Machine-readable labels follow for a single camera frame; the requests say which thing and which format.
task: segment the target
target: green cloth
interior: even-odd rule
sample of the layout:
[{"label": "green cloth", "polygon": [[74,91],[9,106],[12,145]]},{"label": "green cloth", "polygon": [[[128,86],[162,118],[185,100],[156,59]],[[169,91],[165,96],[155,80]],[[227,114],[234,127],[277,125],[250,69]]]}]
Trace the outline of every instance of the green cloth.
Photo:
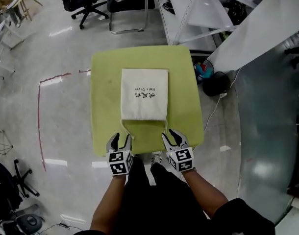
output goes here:
[{"label": "green cloth", "polygon": [[[126,133],[121,127],[121,72],[123,68],[168,69],[168,128],[182,132],[191,146],[204,141],[198,87],[189,49],[185,46],[146,46],[98,52],[92,57],[91,111],[94,152],[106,154],[108,140],[120,133],[119,147]],[[134,154],[165,150],[161,134],[163,121],[125,120],[135,136]],[[171,142],[174,141],[168,132]]]}]

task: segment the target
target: cable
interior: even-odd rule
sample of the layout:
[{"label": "cable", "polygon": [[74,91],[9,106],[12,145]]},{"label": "cable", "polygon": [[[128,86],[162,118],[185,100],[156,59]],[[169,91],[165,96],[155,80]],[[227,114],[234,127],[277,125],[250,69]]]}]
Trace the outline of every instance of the cable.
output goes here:
[{"label": "cable", "polygon": [[[242,67],[239,68],[239,70],[238,70],[238,72],[237,72],[237,74],[236,74],[236,76],[235,76],[233,82],[232,82],[231,85],[230,85],[230,88],[232,87],[232,85],[234,84],[234,82],[237,80],[237,77],[238,77],[238,75],[239,75],[241,69],[242,69]],[[215,111],[217,110],[217,106],[218,106],[219,101],[220,101],[221,98],[222,98],[222,95],[219,96],[219,99],[218,99],[218,102],[217,102],[217,104],[216,104],[216,106],[215,106],[215,109],[214,109],[213,113],[209,116],[209,118],[208,118],[208,120],[207,120],[206,127],[204,128],[204,132],[206,131],[206,129],[207,129],[207,127],[208,127],[208,123],[209,123],[211,117],[213,116],[213,114],[214,114]]]},{"label": "cable", "polygon": [[41,231],[40,233],[38,232],[38,233],[37,233],[37,235],[39,235],[39,234],[41,234],[41,233],[43,233],[43,232],[45,232],[45,231],[47,231],[47,230],[49,230],[49,229],[53,228],[53,227],[54,227],[54,226],[56,226],[56,225],[59,225],[59,226],[61,226],[61,227],[63,227],[63,228],[66,228],[68,231],[70,231],[70,228],[76,228],[76,229],[79,229],[79,230],[81,230],[81,231],[82,231],[82,229],[81,229],[81,228],[79,228],[79,227],[75,227],[75,226],[68,226],[68,225],[65,225],[65,224],[59,223],[59,224],[55,224],[55,225],[53,225],[53,226],[50,226],[49,228],[47,228],[46,230],[43,230],[43,231]]}]

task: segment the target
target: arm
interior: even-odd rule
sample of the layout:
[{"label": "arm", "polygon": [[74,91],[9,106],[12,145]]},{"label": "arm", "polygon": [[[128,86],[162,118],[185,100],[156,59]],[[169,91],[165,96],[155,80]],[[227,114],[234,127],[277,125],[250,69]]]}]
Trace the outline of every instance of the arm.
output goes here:
[{"label": "arm", "polygon": [[219,207],[228,203],[227,198],[195,170],[184,171],[182,175],[190,186],[197,202],[210,218],[214,217]]},{"label": "arm", "polygon": [[90,230],[111,233],[111,228],[119,212],[125,189],[125,175],[114,176],[94,212]]}]

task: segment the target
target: canvas bag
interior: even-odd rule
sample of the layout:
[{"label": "canvas bag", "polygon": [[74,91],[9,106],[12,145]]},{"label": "canvas bag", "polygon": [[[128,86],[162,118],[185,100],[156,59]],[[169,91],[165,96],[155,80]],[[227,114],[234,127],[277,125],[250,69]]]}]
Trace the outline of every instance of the canvas bag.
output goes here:
[{"label": "canvas bag", "polygon": [[157,120],[167,122],[167,106],[168,70],[122,69],[122,126],[122,120]]}]

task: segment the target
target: white sneaker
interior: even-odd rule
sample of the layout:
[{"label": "white sneaker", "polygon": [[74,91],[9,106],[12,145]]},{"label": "white sneaker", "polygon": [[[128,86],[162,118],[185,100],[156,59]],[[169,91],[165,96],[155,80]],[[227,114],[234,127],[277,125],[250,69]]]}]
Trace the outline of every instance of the white sneaker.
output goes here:
[{"label": "white sneaker", "polygon": [[151,153],[151,165],[153,166],[154,163],[161,164],[163,159],[163,152],[162,151],[155,151]]}]

